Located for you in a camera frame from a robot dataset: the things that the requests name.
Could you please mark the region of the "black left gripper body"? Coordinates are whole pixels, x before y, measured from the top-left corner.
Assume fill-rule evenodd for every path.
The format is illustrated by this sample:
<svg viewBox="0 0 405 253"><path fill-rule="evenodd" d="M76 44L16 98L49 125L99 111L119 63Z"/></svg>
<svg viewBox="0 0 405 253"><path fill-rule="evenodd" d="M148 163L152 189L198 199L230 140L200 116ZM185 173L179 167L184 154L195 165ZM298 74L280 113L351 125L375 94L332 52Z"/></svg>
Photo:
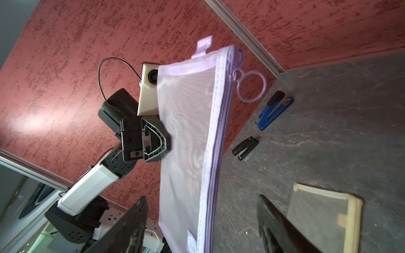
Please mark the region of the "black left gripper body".
<svg viewBox="0 0 405 253"><path fill-rule="evenodd" d="M143 158L141 116L130 115L121 120L121 142L125 162Z"/></svg>

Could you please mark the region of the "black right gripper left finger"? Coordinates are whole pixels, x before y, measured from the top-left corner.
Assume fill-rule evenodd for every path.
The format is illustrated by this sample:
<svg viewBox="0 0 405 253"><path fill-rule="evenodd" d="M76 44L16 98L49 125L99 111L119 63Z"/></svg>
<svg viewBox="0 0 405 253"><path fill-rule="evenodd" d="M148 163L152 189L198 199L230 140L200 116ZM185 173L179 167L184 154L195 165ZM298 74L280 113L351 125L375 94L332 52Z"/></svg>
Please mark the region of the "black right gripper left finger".
<svg viewBox="0 0 405 253"><path fill-rule="evenodd" d="M148 218L147 197L142 196L87 253L141 253Z"/></svg>

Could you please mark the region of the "aluminium left corner post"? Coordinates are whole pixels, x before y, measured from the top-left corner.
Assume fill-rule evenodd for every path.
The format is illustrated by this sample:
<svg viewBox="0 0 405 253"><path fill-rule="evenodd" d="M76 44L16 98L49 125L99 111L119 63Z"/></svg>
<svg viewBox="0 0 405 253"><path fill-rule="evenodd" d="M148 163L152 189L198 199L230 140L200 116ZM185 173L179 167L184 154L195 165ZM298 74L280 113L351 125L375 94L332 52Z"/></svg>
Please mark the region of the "aluminium left corner post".
<svg viewBox="0 0 405 253"><path fill-rule="evenodd" d="M278 78L284 71L267 49L220 0L204 0L204 2L220 17L220 19L238 36L238 38L254 53L266 68Z"/></svg>

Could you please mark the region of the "small black box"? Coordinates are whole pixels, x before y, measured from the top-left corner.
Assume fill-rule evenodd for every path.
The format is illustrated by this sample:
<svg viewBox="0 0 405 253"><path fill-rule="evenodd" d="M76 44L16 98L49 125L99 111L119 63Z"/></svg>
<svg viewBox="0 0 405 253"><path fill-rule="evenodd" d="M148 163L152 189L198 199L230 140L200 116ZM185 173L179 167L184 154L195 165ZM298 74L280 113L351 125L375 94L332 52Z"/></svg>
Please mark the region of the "small black box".
<svg viewBox="0 0 405 253"><path fill-rule="evenodd" d="M233 156L237 157L239 161L244 160L259 144L258 138L250 136L239 143L233 150Z"/></svg>

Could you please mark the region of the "large purple trimmed pouch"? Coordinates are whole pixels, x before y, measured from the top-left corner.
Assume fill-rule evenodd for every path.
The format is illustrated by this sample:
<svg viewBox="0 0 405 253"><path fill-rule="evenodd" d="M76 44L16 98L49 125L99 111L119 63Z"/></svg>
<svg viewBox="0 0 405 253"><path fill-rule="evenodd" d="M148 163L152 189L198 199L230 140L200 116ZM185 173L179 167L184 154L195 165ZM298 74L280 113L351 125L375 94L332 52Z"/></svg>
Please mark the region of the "large purple trimmed pouch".
<svg viewBox="0 0 405 253"><path fill-rule="evenodd" d="M234 45L210 51L198 41L192 58L158 69L160 121L171 149L161 161L159 226L174 253L210 253L225 135L234 96L260 100L266 77L241 69Z"/></svg>

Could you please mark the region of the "blue black stapler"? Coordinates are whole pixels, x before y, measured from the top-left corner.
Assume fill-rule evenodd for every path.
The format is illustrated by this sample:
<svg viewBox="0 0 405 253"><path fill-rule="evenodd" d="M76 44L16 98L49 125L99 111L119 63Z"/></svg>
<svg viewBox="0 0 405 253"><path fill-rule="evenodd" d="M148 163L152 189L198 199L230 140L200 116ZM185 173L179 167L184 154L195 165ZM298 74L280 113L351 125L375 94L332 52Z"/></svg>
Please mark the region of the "blue black stapler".
<svg viewBox="0 0 405 253"><path fill-rule="evenodd" d="M292 97L285 97L282 91L276 91L269 99L265 108L255 121L260 131L264 131L278 116L280 116L292 103Z"/></svg>

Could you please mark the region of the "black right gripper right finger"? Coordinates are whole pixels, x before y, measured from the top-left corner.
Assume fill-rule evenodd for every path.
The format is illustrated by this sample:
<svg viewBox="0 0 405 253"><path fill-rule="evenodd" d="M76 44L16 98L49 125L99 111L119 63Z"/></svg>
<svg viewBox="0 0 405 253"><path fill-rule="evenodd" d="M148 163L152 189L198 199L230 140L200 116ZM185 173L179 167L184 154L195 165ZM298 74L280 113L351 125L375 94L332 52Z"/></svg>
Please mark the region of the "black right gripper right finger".
<svg viewBox="0 0 405 253"><path fill-rule="evenodd" d="M319 253L264 195L258 196L259 234L266 253Z"/></svg>

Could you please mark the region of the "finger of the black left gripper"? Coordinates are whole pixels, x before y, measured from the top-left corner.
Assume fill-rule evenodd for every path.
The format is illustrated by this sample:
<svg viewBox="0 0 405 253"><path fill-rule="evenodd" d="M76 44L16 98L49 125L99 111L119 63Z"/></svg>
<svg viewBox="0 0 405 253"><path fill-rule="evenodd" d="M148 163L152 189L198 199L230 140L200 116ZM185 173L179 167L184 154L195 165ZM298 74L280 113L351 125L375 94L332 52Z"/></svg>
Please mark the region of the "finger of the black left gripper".
<svg viewBox="0 0 405 253"><path fill-rule="evenodd" d="M143 159L145 163L161 160L171 150L168 132L157 115L141 117Z"/></svg>

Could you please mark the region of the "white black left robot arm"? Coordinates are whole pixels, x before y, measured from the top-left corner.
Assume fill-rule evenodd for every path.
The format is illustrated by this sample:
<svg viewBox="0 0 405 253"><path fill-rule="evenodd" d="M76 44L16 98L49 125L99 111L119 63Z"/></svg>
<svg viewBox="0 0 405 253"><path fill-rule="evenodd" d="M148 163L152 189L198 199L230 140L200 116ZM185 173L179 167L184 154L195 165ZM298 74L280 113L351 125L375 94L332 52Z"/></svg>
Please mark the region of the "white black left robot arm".
<svg viewBox="0 0 405 253"><path fill-rule="evenodd" d="M69 242L92 239L108 204L100 194L129 174L139 160L156 162L170 150L167 131L157 115L139 116L138 102L120 89L104 101L99 118L120 140L46 213L48 221Z"/></svg>

